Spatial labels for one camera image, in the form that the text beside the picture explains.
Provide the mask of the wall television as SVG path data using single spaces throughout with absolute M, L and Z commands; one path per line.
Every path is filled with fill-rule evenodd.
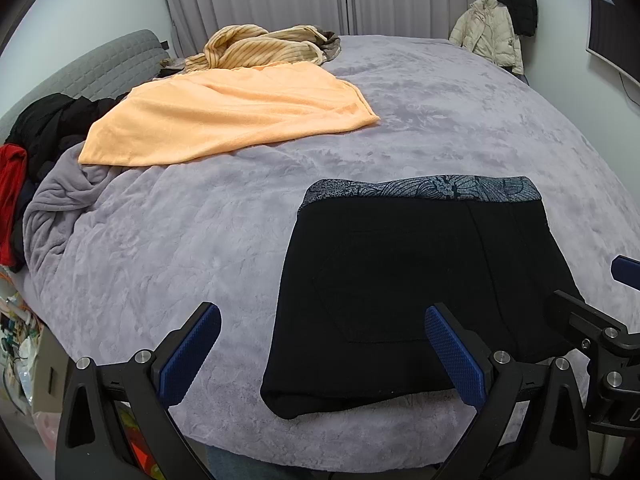
M 639 84 L 639 34 L 626 23 L 613 3 L 590 0 L 586 50 Z

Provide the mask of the peach cream towel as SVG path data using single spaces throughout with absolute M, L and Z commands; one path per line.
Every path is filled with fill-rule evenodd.
M 133 88 L 95 122 L 83 165 L 181 164 L 378 123 L 361 91 L 311 62 L 202 70 Z

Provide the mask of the lilac crumpled garment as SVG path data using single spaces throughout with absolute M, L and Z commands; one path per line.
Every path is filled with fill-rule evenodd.
M 32 276 L 57 266 L 79 217 L 121 172 L 113 166 L 81 165 L 83 143 L 63 153 L 44 177 L 23 218 L 24 254 Z

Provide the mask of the lilac plush bed blanket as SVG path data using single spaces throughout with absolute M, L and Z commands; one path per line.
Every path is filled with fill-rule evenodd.
M 639 251 L 639 211 L 582 133 L 534 89 L 444 40 L 353 36 L 328 66 L 357 86 L 375 127 L 122 171 L 76 221 L 32 308 L 74 358 L 128 359 L 203 301 L 222 332 L 172 416 L 189 438 L 264 462 L 341 472 L 443 460 L 472 417 L 422 393 L 287 422 L 262 402 L 280 274 L 296 211 L 321 179 L 525 176 L 590 304 L 630 328 L 639 295 L 611 260 Z

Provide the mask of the yellow striped garment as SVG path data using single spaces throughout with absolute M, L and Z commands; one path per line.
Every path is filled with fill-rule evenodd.
M 312 25 L 270 32 L 255 24 L 229 25 L 217 30 L 203 50 L 184 60 L 186 73 L 233 70 L 270 64 L 309 62 L 322 65 L 341 53 L 341 38 Z

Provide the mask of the red garment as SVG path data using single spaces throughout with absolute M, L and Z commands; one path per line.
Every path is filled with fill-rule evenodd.
M 2 266 L 13 266 L 15 263 L 11 236 L 15 208 L 25 180 L 26 158 L 26 151 L 18 145 L 3 144 L 1 147 L 0 235 Z

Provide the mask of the beige puffer jacket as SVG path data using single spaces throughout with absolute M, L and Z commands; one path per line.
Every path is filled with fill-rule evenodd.
M 520 37 L 508 8 L 498 0 L 475 0 L 450 32 L 449 41 L 516 76 L 525 74 Z

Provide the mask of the grey quilted headboard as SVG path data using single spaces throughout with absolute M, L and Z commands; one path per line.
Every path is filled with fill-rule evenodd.
M 164 44 L 149 29 L 130 32 L 76 58 L 30 90 L 1 116 L 1 142 L 21 112 L 53 93 L 89 100 L 116 98 L 155 78 L 169 58 Z

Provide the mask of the black pants with patterned trim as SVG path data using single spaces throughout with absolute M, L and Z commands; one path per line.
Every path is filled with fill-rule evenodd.
M 520 362 L 562 356 L 578 288 L 526 177 L 314 182 L 281 274 L 260 395 L 284 419 L 447 390 L 424 314 L 444 304 Z

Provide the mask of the black clothes pile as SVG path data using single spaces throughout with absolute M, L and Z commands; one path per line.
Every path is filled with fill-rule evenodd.
M 87 139 L 91 126 L 125 99 L 89 100 L 53 93 L 32 102 L 18 115 L 6 142 L 24 148 L 26 179 L 39 184 L 62 154 Z

